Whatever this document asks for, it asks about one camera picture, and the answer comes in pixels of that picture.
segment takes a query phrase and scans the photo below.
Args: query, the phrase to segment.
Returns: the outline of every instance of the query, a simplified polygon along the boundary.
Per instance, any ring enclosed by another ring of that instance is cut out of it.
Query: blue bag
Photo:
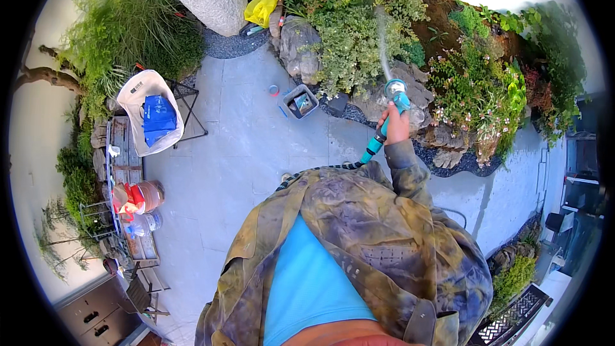
[[[148,147],[176,128],[177,115],[168,100],[160,95],[146,96],[143,103],[143,135]]]

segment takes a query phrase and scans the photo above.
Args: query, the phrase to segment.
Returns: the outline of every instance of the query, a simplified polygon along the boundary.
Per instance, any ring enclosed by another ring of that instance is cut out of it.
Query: teal spray nozzle
[[[404,111],[410,110],[410,100],[406,95],[406,83],[400,79],[390,79],[384,86],[384,92],[389,99],[392,99],[397,107],[397,111],[401,114]],[[389,126],[389,118],[384,121],[382,126],[376,130],[376,134],[372,140],[367,144],[365,153],[361,157],[361,163],[367,163],[376,155],[386,140],[386,130]]]

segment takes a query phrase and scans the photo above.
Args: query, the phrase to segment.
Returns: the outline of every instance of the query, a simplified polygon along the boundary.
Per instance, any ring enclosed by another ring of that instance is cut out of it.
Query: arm
[[[419,166],[412,140],[408,138],[410,135],[408,112],[404,111],[400,115],[394,103],[389,102],[389,108],[382,113],[378,126],[381,126],[387,117],[389,117],[389,126],[384,142],[384,154],[390,168],[395,193],[423,204],[431,210],[433,203],[426,187],[429,171]]]

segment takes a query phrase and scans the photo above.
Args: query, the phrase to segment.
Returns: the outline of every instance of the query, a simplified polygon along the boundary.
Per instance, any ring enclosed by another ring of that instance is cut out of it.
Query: yellow plastic bag
[[[269,28],[269,15],[275,10],[277,0],[252,0],[243,12],[245,20]]]

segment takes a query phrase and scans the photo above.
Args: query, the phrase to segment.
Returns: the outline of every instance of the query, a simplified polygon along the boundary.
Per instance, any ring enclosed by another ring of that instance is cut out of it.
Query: camouflage jacket
[[[465,345],[493,297],[485,258],[433,206],[411,140],[385,154],[393,184],[375,161],[312,169],[250,212],[201,313],[196,346],[262,345],[275,262],[299,212],[390,335]]]

